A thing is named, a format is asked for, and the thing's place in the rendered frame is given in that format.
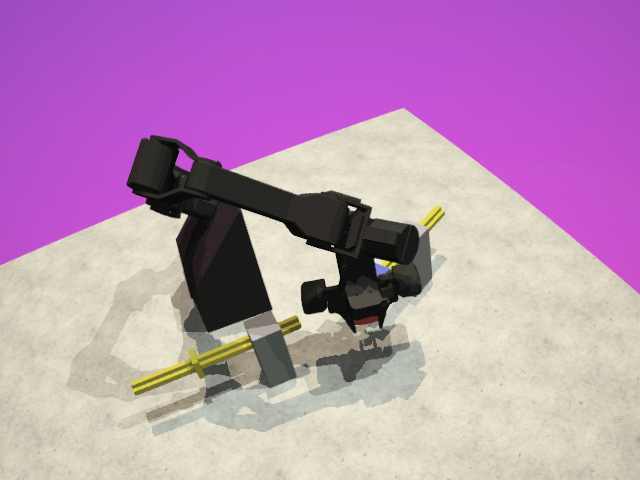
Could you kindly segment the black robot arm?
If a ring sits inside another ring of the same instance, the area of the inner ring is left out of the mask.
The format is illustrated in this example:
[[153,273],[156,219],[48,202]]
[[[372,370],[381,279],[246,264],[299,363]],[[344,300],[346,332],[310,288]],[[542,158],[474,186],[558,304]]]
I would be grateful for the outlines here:
[[[175,165],[178,148],[195,160],[190,172]],[[181,219],[185,214],[210,227],[219,203],[227,203],[282,222],[307,245],[342,259],[367,255],[409,265],[417,254],[417,227],[370,218],[373,207],[362,199],[333,190],[297,195],[221,166],[178,139],[151,135],[141,139],[126,185],[161,215]],[[338,285],[354,320],[378,316],[394,301],[391,281],[377,279],[371,265],[360,274],[341,272]]]

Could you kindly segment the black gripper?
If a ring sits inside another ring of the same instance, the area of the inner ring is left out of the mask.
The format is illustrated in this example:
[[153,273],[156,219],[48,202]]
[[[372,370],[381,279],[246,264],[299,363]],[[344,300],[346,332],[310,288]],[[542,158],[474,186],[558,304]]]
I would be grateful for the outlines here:
[[[347,270],[350,270],[351,275],[360,274],[363,272],[363,267],[369,265],[373,267],[377,277],[375,259],[372,257],[365,255],[358,259],[342,259],[336,255],[336,260],[340,277],[341,272]],[[408,297],[419,295],[422,292],[420,275],[416,265],[413,263],[391,266],[391,273],[381,274],[377,279],[391,281],[394,301],[390,302],[390,304],[398,301],[398,295]],[[330,313],[339,313],[354,334],[357,334],[356,325],[354,319],[351,318],[346,299],[342,300],[340,297],[339,285],[326,287],[324,279],[303,282],[301,285],[301,304],[305,314],[324,313],[327,308]],[[379,329],[383,327],[388,307],[382,307],[382,312],[378,315]]]

